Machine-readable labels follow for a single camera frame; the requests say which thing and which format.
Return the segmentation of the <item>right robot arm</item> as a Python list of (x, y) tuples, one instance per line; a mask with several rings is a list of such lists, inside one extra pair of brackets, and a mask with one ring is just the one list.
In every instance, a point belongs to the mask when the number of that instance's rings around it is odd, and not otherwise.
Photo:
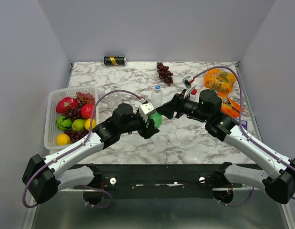
[(217, 93), (206, 89), (200, 92), (198, 102), (184, 98), (183, 94), (175, 94), (171, 101), (158, 107), (157, 112), (168, 119), (184, 114), (204, 123), (211, 136), (238, 149), (260, 167), (250, 169), (228, 164), (215, 173), (216, 185), (247, 185), (264, 190), (280, 204), (287, 204), (295, 193), (295, 158), (289, 159), (249, 134), (235, 119), (221, 112), (221, 104)]

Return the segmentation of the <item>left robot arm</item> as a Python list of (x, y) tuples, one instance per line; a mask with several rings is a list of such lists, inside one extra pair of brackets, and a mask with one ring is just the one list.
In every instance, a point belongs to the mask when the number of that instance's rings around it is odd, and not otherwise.
[(131, 105), (122, 103), (108, 119), (96, 125), (76, 143), (51, 156), (32, 156), (22, 177), (25, 184), (23, 205), (30, 208), (26, 203), (27, 192), (30, 192), (36, 204), (50, 200), (62, 187), (65, 176), (73, 174), (70, 170), (72, 166), (115, 144), (120, 140), (121, 134), (136, 131), (141, 137), (148, 139), (158, 133), (159, 129), (151, 118), (154, 113), (156, 109), (151, 103), (140, 105), (136, 112)]

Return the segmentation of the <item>green plastic bottle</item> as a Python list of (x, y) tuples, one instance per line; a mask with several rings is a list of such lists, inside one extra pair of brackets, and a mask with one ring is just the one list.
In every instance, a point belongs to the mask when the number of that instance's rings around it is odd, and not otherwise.
[(151, 115), (149, 117), (148, 121), (150, 121), (151, 119), (153, 119), (155, 121), (155, 127), (157, 127), (159, 129), (159, 127), (161, 126), (162, 121), (163, 121), (162, 115), (156, 111), (153, 115)]

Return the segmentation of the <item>clear bottle blue cap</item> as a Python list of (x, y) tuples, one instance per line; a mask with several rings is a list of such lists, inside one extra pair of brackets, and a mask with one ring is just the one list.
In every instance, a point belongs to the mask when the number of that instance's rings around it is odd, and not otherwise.
[(151, 93), (151, 103), (153, 104), (153, 106), (155, 108), (162, 106), (162, 104), (163, 104), (163, 91), (162, 91), (162, 89), (159, 93), (156, 93), (153, 89), (153, 91)]

